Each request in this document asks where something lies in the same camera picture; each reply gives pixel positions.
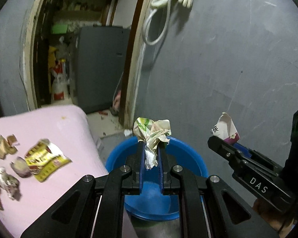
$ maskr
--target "gray wall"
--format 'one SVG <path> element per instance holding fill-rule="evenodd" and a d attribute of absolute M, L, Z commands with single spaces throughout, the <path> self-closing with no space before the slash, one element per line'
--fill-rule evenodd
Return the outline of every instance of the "gray wall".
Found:
<path fill-rule="evenodd" d="M 28 110 L 19 74 L 29 11 L 34 0 L 8 0 L 0 11 L 0 115 Z"/>
<path fill-rule="evenodd" d="M 163 27 L 157 15 L 151 35 Z M 169 119 L 172 136 L 203 157 L 248 203 L 254 196 L 207 147 L 228 112 L 240 143 L 284 165 L 298 109 L 298 8 L 292 0 L 194 0 L 172 9 L 163 45 L 146 49 L 135 117 Z"/>

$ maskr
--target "crumpled paper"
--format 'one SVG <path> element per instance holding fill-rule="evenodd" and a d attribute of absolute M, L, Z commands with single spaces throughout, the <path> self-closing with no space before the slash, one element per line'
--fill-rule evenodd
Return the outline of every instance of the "crumpled paper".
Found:
<path fill-rule="evenodd" d="M 134 123 L 134 134 L 138 141 L 146 143 L 145 146 L 145 167 L 150 170 L 158 165 L 157 146 L 160 141 L 169 144 L 167 135 L 171 135 L 169 120 L 153 121 L 147 118 L 137 118 Z"/>
<path fill-rule="evenodd" d="M 240 139 L 232 118 L 227 113 L 222 113 L 217 124 L 211 129 L 211 133 L 231 145 Z"/>

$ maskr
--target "white lettering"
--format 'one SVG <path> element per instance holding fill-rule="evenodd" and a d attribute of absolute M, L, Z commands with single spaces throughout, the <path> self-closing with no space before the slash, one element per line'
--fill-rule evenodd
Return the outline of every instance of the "white lettering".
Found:
<path fill-rule="evenodd" d="M 251 184 L 254 184 L 256 182 L 256 179 L 253 177 L 251 180 L 250 180 L 250 183 Z"/>

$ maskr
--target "pink cloth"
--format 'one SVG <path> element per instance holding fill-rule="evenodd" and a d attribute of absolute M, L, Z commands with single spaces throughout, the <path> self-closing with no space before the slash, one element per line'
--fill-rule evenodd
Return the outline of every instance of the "pink cloth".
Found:
<path fill-rule="evenodd" d="M 14 134 L 20 145 L 18 152 L 0 159 L 0 167 L 20 181 L 21 199 L 12 201 L 1 190 L 3 211 L 0 220 L 15 238 L 57 201 L 69 188 L 86 174 L 99 177 L 107 171 L 99 159 L 90 134 L 86 114 L 76 106 L 54 106 L 16 116 L 0 118 L 0 135 Z M 56 144 L 72 162 L 58 169 L 40 183 L 33 176 L 21 178 L 13 172 L 10 162 L 26 152 L 38 140 L 48 138 Z M 123 237 L 137 237 L 128 215 L 124 214 Z"/>

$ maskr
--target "brown wooden trim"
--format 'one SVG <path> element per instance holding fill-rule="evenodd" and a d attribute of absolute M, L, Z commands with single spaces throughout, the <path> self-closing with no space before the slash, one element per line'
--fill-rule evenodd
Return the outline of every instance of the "brown wooden trim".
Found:
<path fill-rule="evenodd" d="M 110 16 L 109 26 L 112 26 L 112 23 L 114 21 L 117 4 L 118 4 L 118 0 L 115 0 L 114 6 L 112 8 L 111 16 Z"/>
<path fill-rule="evenodd" d="M 103 10 L 102 19 L 101 19 L 102 26 L 106 26 L 111 1 L 112 0 L 106 0 L 106 5 L 105 5 L 105 8 Z"/>
<path fill-rule="evenodd" d="M 132 55 L 133 55 L 134 42 L 135 42 L 135 38 L 136 38 L 136 31 L 137 31 L 137 28 L 138 28 L 138 23 L 139 23 L 143 3 L 144 3 L 144 0 L 138 0 L 137 1 L 136 8 L 135 8 L 135 13 L 134 13 L 134 17 L 133 17 L 133 22 L 132 22 L 132 25 L 131 25 L 128 45 L 127 45 L 126 61 L 125 61 L 124 73 L 123 73 L 122 84 L 121 84 L 120 108 L 119 108 L 119 115 L 118 115 L 119 116 L 119 122 L 122 126 L 124 126 L 124 120 L 125 120 L 127 87 L 128 87 L 128 79 L 129 79 L 131 58 L 132 58 Z"/>

